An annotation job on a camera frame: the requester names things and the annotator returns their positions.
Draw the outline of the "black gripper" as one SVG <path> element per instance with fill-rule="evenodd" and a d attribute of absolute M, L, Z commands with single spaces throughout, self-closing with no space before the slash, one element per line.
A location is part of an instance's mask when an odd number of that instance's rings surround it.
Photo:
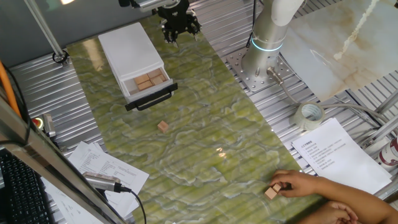
<path fill-rule="evenodd" d="M 200 33 L 201 25 L 196 16 L 187 15 L 188 7 L 189 2 L 181 0 L 174 7 L 158 8 L 158 15 L 165 19 L 165 23 L 161 26 L 164 39 L 174 47 L 178 47 L 178 34 L 187 31 L 194 40 L 197 40 L 197 35 Z"/>

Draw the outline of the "person's right hand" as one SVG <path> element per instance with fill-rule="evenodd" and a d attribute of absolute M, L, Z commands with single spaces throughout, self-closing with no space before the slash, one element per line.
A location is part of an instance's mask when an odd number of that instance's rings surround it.
<path fill-rule="evenodd" d="M 277 170 L 269 186 L 281 186 L 278 194 L 287 198 L 304 197 L 315 194 L 321 177 L 312 176 L 297 170 Z"/>

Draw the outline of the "person's left hand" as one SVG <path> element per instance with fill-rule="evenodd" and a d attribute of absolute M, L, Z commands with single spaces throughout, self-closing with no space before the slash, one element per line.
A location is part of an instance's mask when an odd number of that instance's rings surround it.
<path fill-rule="evenodd" d="M 329 201 L 297 224 L 357 224 L 358 216 L 346 204 Z"/>

